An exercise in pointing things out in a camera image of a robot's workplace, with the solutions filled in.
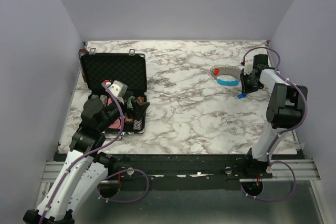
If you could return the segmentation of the blue tagged key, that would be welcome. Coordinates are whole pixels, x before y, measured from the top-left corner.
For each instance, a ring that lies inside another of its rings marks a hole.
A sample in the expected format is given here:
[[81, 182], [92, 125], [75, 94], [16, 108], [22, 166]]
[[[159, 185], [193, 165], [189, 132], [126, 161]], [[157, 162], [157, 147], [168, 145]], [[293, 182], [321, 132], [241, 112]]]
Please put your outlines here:
[[242, 98], [245, 98], [245, 97], [246, 97], [246, 94], [241, 93], [241, 94], [239, 94], [237, 97], [238, 97], [239, 99], [242, 99]]

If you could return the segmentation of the grey blue spiral keyring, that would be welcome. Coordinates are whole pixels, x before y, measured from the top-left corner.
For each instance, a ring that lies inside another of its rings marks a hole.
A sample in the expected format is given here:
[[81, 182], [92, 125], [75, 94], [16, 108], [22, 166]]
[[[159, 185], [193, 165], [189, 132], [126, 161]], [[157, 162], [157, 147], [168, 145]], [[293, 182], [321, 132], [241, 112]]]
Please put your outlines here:
[[230, 65], [214, 65], [210, 69], [211, 76], [222, 86], [237, 86], [240, 83], [241, 70]]

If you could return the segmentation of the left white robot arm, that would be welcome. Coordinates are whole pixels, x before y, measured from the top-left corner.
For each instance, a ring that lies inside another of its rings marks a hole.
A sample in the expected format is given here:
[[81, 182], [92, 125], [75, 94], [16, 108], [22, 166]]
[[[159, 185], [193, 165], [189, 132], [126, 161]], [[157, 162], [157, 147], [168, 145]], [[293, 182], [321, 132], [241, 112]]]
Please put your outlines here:
[[91, 97], [83, 105], [81, 123], [72, 136], [66, 160], [47, 196], [26, 211], [24, 223], [75, 223], [74, 216], [103, 179], [116, 175], [115, 159], [102, 152], [105, 130], [126, 115], [143, 118], [148, 102], [138, 102], [132, 92], [120, 95], [108, 90], [113, 102]]

